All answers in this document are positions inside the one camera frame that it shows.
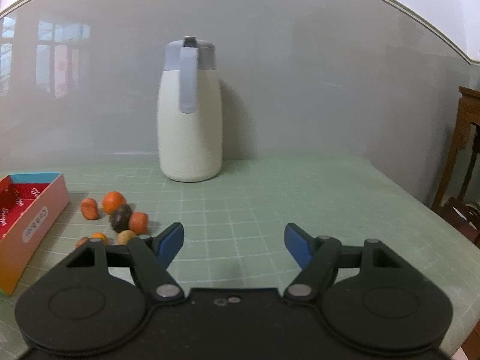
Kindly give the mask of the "small yellow-brown fruit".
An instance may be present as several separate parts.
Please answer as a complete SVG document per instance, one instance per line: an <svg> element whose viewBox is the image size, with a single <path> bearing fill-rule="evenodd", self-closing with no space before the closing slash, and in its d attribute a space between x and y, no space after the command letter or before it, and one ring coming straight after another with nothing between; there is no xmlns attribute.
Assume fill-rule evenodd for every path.
<svg viewBox="0 0 480 360"><path fill-rule="evenodd" d="M118 245L126 245L131 239L137 237L137 234L131 230L124 230L117 234L117 244Z"/></svg>

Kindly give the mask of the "red-orange persimmon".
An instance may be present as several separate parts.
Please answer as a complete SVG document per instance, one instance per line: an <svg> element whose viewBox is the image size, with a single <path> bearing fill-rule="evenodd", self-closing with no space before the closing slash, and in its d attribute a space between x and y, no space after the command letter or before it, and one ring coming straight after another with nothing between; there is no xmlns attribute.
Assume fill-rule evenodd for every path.
<svg viewBox="0 0 480 360"><path fill-rule="evenodd" d="M128 229L137 235L148 233L149 217L143 212L133 212L128 220Z"/></svg>

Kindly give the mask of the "tiny orange kumquat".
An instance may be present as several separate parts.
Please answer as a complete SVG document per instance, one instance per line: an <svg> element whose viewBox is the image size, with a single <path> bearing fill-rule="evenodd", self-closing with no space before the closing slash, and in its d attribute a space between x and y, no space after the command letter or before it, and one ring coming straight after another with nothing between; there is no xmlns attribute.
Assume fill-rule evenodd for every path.
<svg viewBox="0 0 480 360"><path fill-rule="evenodd" d="M91 240L100 240L102 241L105 245L107 245L109 243L109 240L107 238L107 236L102 233L102 232L95 232L91 237L90 237Z"/></svg>

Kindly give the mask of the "round orange tangerine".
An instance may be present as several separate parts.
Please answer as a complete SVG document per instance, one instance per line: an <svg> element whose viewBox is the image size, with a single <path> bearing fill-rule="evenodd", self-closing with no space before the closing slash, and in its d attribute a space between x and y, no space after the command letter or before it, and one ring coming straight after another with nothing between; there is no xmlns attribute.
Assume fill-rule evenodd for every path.
<svg viewBox="0 0 480 360"><path fill-rule="evenodd" d="M126 199L122 193L110 191L102 199L102 209L107 215L110 215L125 203Z"/></svg>

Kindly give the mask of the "reddish brown fruit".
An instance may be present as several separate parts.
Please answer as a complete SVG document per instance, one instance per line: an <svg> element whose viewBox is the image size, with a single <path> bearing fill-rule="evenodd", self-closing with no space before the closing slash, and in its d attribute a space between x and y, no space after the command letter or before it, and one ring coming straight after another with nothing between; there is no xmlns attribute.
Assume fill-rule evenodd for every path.
<svg viewBox="0 0 480 360"><path fill-rule="evenodd" d="M88 241L89 241L89 237L82 237L82 238L80 238L80 240L78 240L78 241L76 242L75 248L77 249L77 248L81 247L83 244L85 244L85 243L88 242Z"/></svg>

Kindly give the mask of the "small red-orange fruit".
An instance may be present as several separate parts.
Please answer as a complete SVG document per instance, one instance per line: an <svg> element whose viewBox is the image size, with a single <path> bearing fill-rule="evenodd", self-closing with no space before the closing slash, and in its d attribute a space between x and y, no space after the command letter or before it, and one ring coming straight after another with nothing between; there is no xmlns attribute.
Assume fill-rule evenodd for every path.
<svg viewBox="0 0 480 360"><path fill-rule="evenodd" d="M90 197L86 197L81 201L80 211L87 220L97 220L99 218L98 204L95 199Z"/></svg>

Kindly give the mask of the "colourful cardboard box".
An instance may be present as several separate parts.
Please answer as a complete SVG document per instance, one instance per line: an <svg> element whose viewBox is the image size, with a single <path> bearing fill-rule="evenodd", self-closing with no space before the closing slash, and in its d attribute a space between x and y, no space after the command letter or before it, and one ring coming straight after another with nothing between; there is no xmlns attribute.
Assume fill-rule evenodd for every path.
<svg viewBox="0 0 480 360"><path fill-rule="evenodd" d="M1 293L13 294L30 259L69 203L59 172L11 173L1 179Z"/></svg>

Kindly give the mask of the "white thermos jug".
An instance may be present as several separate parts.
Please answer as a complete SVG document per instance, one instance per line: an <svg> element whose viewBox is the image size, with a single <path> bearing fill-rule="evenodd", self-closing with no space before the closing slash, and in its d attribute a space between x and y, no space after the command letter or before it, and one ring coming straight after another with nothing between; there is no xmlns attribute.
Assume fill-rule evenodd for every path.
<svg viewBox="0 0 480 360"><path fill-rule="evenodd" d="M216 48L194 36L165 47L157 102L160 169L170 180L209 180L221 170L223 115Z"/></svg>

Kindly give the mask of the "brown bag under table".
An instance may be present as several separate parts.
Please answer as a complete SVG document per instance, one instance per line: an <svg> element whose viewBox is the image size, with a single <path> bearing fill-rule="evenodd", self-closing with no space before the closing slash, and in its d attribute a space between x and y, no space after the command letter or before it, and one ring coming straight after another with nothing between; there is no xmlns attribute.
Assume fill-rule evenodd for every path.
<svg viewBox="0 0 480 360"><path fill-rule="evenodd" d="M463 203L455 197L450 197L441 208L440 216L476 247L479 247L478 203Z"/></svg>

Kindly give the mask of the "carved wooden side table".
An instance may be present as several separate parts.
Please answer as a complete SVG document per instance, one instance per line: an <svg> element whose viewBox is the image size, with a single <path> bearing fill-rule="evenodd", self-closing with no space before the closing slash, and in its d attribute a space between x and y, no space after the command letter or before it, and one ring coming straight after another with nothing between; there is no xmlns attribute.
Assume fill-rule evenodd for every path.
<svg viewBox="0 0 480 360"><path fill-rule="evenodd" d="M451 144L440 178L439 187L431 206L431 210L436 213L440 211L443 196L447 191L452 178L452 172L456 164L457 156L461 150L464 150L467 147L471 127L479 126L479 91L460 86L459 92L461 96L458 102L456 123L452 134Z"/></svg>

